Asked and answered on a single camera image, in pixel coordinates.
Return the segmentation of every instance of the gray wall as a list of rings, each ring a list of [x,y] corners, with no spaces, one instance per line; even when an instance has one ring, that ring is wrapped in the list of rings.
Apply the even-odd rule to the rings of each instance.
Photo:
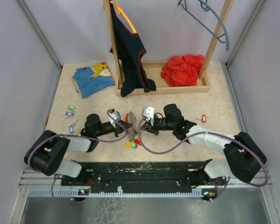
[[[167,60],[173,55],[205,54],[211,34],[187,14],[179,0],[119,0],[147,49],[144,60]],[[209,1],[220,14],[225,0]],[[114,60],[103,0],[26,0],[61,63]],[[225,61],[253,12],[257,0],[236,0],[226,23],[231,49],[218,44],[213,59]],[[217,20],[196,0],[188,9],[214,30]]]
[[[0,224],[43,129],[58,70],[15,0],[0,0]]]
[[[280,0],[266,1],[231,71],[280,199]]]

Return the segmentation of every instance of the wooden clothes rack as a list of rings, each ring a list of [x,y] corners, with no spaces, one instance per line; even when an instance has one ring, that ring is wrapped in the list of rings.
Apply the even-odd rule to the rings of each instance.
[[[225,0],[225,3],[223,5],[220,19],[225,24],[227,21],[227,18],[229,16],[229,13],[231,11],[232,5],[234,0]],[[111,9],[110,9],[110,3],[109,0],[103,0],[104,4],[104,10],[107,18],[110,38],[112,42],[112,50],[114,54],[114,60],[116,64],[116,95],[120,96],[120,89],[122,87],[122,83],[124,81],[124,74],[122,71],[121,64],[119,63],[118,59],[118,53],[117,53],[117,47],[116,47],[116,40],[114,36],[114,30],[113,30],[113,23],[112,23],[112,15],[111,15]],[[214,35],[220,36],[223,29],[220,24],[220,22],[217,23]],[[210,63],[210,60],[213,56],[213,53],[215,51],[215,48],[217,46],[218,39],[216,37],[212,37],[209,47],[207,49],[206,55],[204,57],[204,62],[202,64],[202,67],[200,69],[200,73],[197,80],[196,86],[183,86],[183,87],[169,87],[166,80],[161,77],[161,71],[162,68],[166,65],[167,61],[152,61],[152,62],[143,62],[143,68],[146,71],[146,75],[148,78],[155,81],[155,84],[157,86],[156,91],[150,91],[148,93],[145,93],[143,89],[135,89],[131,94],[129,95],[152,95],[152,94],[177,94],[177,93],[193,93],[193,92],[208,92],[210,89],[210,84],[207,79],[206,70],[208,68],[208,65]]]

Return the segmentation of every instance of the beige floor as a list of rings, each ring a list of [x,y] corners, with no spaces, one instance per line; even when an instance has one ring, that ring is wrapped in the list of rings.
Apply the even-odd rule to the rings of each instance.
[[[141,119],[145,106],[155,108],[155,112],[163,112],[167,104],[175,103],[181,109],[185,119],[199,122],[202,114],[207,116],[207,123],[200,124],[208,129],[221,133],[237,134],[239,132],[235,112],[227,89],[221,63],[211,61],[207,69],[210,83],[208,93],[191,93],[175,95],[145,95],[128,96],[126,98],[115,95],[115,86],[107,87],[86,99],[81,99],[72,82],[76,68],[91,66],[91,63],[65,64],[60,77],[56,96],[53,102],[47,129],[56,133],[69,133],[70,124],[77,119],[75,129],[82,129],[86,117],[97,113],[102,122],[108,121],[106,111],[114,108],[121,116],[133,111],[138,120]],[[108,63],[112,75],[116,74],[115,64]],[[65,119],[69,104],[77,107],[75,117]],[[113,134],[102,136],[101,139],[113,140]],[[154,151],[166,151],[178,143],[179,140],[171,132],[161,132],[158,136],[143,133],[146,146]],[[223,158],[217,152],[198,145],[182,144],[176,150],[165,155],[154,155],[144,148],[126,149],[127,139],[116,143],[99,143],[91,153],[67,153],[66,158],[76,161],[199,161]]]

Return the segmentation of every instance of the plastic tag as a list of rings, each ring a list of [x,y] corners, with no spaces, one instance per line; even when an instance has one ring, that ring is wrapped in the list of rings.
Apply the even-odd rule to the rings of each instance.
[[[139,141],[139,139],[135,139],[134,141],[138,146],[141,146],[141,142]]]
[[[127,144],[126,144],[126,149],[129,149],[131,147],[131,144],[132,144],[132,142],[128,141]]]
[[[132,148],[132,149],[135,149],[136,147],[137,147],[137,146],[136,146],[135,142],[132,141],[131,148]]]
[[[71,133],[71,134],[74,133],[74,127],[73,127],[73,126],[70,126],[70,127],[69,127],[69,130],[70,130],[70,133]]]
[[[205,116],[204,114],[201,116],[201,121],[202,121],[203,123],[206,122],[206,116]]]
[[[66,112],[65,115],[66,116],[74,116],[74,113],[73,112]]]
[[[69,105],[69,108],[72,109],[72,110],[75,110],[75,109],[76,109],[76,106],[74,106],[74,105],[71,104],[71,105]]]
[[[81,129],[75,130],[75,134],[80,134],[80,133],[81,133]]]

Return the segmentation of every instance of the green key tag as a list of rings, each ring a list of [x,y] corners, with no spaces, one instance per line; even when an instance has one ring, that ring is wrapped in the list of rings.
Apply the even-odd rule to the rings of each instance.
[[[69,105],[69,108],[72,109],[72,110],[75,110],[75,109],[76,109],[76,106],[74,106],[74,105],[71,104],[71,105]]]
[[[132,149],[135,149],[137,147],[134,141],[132,141],[131,147]]]

